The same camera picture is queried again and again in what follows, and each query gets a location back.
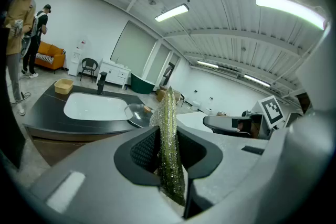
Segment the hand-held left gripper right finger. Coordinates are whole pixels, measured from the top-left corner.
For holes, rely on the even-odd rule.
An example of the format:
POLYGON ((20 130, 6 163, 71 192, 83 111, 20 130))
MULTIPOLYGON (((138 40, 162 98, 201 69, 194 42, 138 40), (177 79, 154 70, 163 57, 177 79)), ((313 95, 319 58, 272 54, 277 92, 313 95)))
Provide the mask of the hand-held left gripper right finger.
POLYGON ((257 219, 260 200, 275 170, 275 140, 255 140, 178 130, 205 147, 190 169, 185 219, 257 219))

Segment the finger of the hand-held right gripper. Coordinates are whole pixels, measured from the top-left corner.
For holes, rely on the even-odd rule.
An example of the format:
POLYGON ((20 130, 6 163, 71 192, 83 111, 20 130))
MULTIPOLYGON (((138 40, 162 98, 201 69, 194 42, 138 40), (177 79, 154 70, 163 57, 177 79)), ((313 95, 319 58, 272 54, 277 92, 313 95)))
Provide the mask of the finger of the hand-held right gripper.
POLYGON ((203 118, 203 124, 217 134, 251 138, 249 117, 206 116, 203 118))

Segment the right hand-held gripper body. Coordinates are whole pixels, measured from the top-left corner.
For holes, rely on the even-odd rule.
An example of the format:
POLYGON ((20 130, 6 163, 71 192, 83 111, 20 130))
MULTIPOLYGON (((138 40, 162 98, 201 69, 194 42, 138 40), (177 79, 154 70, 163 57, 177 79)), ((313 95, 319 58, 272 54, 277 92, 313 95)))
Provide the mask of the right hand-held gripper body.
POLYGON ((272 131, 283 119, 283 112, 274 96, 258 100, 251 110, 233 120, 237 125, 233 136, 270 139, 272 131))

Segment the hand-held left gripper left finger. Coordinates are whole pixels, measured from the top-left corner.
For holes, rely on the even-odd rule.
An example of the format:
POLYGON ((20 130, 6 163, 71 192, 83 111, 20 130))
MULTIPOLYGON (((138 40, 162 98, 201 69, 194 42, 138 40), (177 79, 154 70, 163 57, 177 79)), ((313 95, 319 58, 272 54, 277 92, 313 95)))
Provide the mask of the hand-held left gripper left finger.
POLYGON ((122 144, 155 131, 154 127, 136 129, 82 146, 44 172, 29 191, 55 214, 56 223, 180 223, 182 217, 157 186, 134 184, 114 162, 122 144))

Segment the cleaning cloth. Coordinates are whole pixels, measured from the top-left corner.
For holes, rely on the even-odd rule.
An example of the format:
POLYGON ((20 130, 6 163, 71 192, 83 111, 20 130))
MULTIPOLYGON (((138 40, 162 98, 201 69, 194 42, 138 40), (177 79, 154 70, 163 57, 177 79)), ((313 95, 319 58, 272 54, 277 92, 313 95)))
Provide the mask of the cleaning cloth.
POLYGON ((176 102, 172 88, 167 89, 151 116, 150 126, 158 126, 160 129, 157 171, 161 191, 180 206, 185 206, 185 180, 177 136, 176 102))

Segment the glass pot lid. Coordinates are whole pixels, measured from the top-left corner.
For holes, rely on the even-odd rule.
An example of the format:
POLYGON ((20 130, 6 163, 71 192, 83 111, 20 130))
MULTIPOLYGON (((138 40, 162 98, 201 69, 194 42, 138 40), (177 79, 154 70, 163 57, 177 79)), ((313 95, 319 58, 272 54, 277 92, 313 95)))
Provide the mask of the glass pot lid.
POLYGON ((124 109, 127 120, 133 126, 142 128, 150 125, 154 110, 144 104, 130 104, 124 109))

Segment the white bathtub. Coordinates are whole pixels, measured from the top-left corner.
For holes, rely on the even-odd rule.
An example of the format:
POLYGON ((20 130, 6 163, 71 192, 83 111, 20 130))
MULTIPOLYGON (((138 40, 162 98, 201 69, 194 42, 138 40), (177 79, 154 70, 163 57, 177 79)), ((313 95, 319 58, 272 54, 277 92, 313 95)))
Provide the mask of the white bathtub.
POLYGON ((178 114, 176 118, 179 125, 184 125, 193 129, 212 133, 213 131, 203 124, 203 118, 206 116, 207 115, 203 112, 193 112, 178 114))

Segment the ceiling tube light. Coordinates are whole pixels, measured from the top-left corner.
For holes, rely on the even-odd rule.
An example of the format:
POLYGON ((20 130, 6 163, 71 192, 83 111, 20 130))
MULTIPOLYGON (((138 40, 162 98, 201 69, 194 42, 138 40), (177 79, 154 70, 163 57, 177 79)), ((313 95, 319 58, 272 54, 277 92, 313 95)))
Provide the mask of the ceiling tube light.
POLYGON ((166 19, 169 19, 171 17, 175 17, 177 15, 180 15, 180 14, 183 14, 183 13, 187 13, 189 11, 189 8, 187 5, 185 4, 182 4, 182 5, 179 5, 175 8, 172 8, 164 13, 162 13, 161 15, 158 15, 155 17, 155 20, 157 22, 162 22, 166 19))
POLYGON ((290 0, 255 0, 257 6, 280 10, 297 16, 320 30, 325 30, 326 19, 312 9, 290 0))
POLYGON ((207 66, 207 67, 210 67, 210 68, 216 68, 216 69, 219 68, 218 65, 215 65, 215 64, 212 64, 212 63, 208 63, 208 62, 204 62, 204 61, 200 61, 200 60, 198 60, 197 63, 199 65, 207 66))
POLYGON ((264 82, 264 81, 262 81, 262 80, 259 80, 259 79, 255 78, 255 77, 253 77, 253 76, 248 75, 248 74, 245 74, 245 75, 244 75, 244 78, 245 78, 245 79, 248 79, 248 80, 251 80, 251 81, 253 81, 253 82, 255 82, 255 83, 261 84, 261 85, 263 85, 264 87, 268 87, 268 88, 269 88, 269 87, 271 86, 269 83, 264 82))

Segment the large cardboard box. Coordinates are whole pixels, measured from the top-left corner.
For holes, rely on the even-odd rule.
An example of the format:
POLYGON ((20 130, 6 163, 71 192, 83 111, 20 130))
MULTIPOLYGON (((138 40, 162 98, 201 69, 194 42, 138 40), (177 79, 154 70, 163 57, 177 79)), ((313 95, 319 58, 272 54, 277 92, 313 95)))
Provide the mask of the large cardboard box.
MULTIPOLYGON (((156 91, 156 99, 161 102, 164 98, 166 91, 168 90, 168 87, 160 85, 159 88, 156 91)), ((178 91, 173 90, 174 96, 175 96, 175 102, 177 103, 181 99, 181 94, 178 91)))

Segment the black framed door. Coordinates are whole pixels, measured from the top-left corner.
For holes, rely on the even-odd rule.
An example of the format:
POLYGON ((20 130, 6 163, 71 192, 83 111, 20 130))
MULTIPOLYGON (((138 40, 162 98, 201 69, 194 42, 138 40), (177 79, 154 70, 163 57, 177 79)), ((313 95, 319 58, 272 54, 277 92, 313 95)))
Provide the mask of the black framed door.
POLYGON ((171 62, 169 62, 169 65, 167 66, 165 72, 164 72, 164 75, 163 75, 163 82, 162 82, 162 85, 165 86, 167 85, 169 79, 170 79, 170 76, 174 70, 174 67, 175 65, 172 64, 171 62))

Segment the white sink basin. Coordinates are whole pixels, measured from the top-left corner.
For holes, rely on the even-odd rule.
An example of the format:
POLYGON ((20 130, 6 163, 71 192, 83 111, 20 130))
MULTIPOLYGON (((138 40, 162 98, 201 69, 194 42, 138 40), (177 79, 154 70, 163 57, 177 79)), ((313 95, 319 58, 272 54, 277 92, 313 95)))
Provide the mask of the white sink basin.
POLYGON ((127 103, 115 97, 72 93, 64 106, 64 114, 74 120, 121 121, 128 120, 127 103))

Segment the narrow grey window blind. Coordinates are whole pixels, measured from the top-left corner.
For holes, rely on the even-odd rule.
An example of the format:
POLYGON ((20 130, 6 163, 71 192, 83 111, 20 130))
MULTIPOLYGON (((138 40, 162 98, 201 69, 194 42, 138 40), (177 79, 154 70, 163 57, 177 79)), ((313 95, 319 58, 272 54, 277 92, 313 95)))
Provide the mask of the narrow grey window blind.
POLYGON ((176 53, 174 53, 172 55, 171 60, 169 62, 169 68, 170 68, 169 69, 169 74, 171 74, 173 72, 174 68, 176 67, 176 65, 179 61, 179 59, 180 59, 180 57, 176 53))

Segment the black topped sink cabinet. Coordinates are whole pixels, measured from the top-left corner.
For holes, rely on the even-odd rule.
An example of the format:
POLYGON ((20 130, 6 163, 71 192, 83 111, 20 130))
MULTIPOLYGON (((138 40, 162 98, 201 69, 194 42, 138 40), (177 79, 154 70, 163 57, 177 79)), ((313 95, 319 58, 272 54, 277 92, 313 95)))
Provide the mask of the black topped sink cabinet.
MULTIPOLYGON (((55 92, 51 85, 30 110, 24 127, 34 146, 49 166, 57 164, 79 147, 94 141, 136 129, 127 120, 74 120, 64 114, 64 106, 72 93, 97 94, 96 89, 73 86, 67 95, 55 92)), ((124 100, 127 105, 142 104, 136 95, 103 91, 104 97, 124 100)))

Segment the green bathtub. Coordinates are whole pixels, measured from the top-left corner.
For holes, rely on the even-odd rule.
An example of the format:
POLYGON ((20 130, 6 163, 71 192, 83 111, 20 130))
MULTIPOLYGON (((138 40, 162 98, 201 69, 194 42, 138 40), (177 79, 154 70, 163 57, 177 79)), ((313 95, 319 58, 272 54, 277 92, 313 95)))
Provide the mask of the green bathtub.
POLYGON ((131 73, 131 89, 140 94, 150 94, 155 87, 155 84, 138 77, 131 73))

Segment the black sink faucet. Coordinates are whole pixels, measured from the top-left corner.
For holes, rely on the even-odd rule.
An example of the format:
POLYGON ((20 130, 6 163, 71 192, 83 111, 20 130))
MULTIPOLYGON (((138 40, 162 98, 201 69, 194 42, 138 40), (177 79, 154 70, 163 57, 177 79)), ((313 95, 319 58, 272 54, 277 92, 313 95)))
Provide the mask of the black sink faucet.
POLYGON ((102 95, 103 87, 104 87, 106 77, 107 77, 107 73, 105 71, 102 71, 102 72, 99 73, 99 75, 100 75, 100 78, 97 82, 97 86, 98 86, 97 94, 102 95))

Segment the tan plastic basin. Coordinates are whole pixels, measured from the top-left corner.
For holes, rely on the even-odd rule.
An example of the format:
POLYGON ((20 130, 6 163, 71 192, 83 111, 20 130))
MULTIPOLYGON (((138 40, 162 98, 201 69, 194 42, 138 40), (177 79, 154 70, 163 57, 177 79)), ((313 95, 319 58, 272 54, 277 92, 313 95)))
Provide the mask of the tan plastic basin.
POLYGON ((73 81, 62 78, 55 82, 54 87, 56 93, 67 95, 73 88, 73 81))

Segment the white vanity cabinet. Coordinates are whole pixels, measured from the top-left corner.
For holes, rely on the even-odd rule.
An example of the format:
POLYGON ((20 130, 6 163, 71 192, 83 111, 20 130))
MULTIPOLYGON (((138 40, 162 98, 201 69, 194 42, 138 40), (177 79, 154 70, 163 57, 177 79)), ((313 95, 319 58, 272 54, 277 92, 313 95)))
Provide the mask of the white vanity cabinet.
POLYGON ((100 69, 96 82, 98 82, 100 79, 101 72, 105 72, 107 74, 105 79, 106 82, 120 85, 121 89, 124 89, 131 70, 124 65, 102 59, 100 62, 100 69))

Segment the black wicker chair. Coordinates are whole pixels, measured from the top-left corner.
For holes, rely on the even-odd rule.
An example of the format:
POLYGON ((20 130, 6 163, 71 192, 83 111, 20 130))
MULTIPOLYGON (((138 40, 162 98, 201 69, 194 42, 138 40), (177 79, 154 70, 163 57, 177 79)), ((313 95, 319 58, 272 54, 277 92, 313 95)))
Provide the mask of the black wicker chair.
POLYGON ((90 74, 91 82, 93 82, 94 73, 98 67, 98 63, 91 58, 84 58, 81 62, 82 72, 80 73, 80 80, 83 74, 86 72, 90 74))

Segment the wide grey window blind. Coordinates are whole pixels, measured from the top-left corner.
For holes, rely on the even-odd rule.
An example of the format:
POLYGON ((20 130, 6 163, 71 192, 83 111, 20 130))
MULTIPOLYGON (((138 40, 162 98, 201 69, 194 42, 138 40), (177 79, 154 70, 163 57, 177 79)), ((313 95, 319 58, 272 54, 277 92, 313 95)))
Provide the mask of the wide grey window blind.
POLYGON ((124 27, 110 60, 123 65, 138 62, 144 65, 156 39, 136 24, 128 21, 124 27))

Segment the white water dispenser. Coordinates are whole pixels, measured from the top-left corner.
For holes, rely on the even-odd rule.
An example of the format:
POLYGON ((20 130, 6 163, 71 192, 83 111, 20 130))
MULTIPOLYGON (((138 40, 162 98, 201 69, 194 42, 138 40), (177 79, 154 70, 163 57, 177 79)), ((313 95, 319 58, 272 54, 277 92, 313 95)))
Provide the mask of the white water dispenser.
POLYGON ((68 74, 70 76, 76 77, 79 73, 81 61, 87 49, 87 40, 87 37, 84 36, 83 38, 76 41, 74 47, 72 48, 68 65, 68 74))

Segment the orange sofa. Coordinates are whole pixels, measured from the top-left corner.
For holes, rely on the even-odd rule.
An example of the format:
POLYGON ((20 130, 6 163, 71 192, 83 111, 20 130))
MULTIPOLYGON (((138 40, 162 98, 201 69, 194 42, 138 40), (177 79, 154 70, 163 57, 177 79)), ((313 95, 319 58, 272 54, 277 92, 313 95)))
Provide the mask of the orange sofa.
POLYGON ((55 72, 64 66, 65 58, 66 52, 63 48, 42 41, 36 53, 35 64, 55 72))

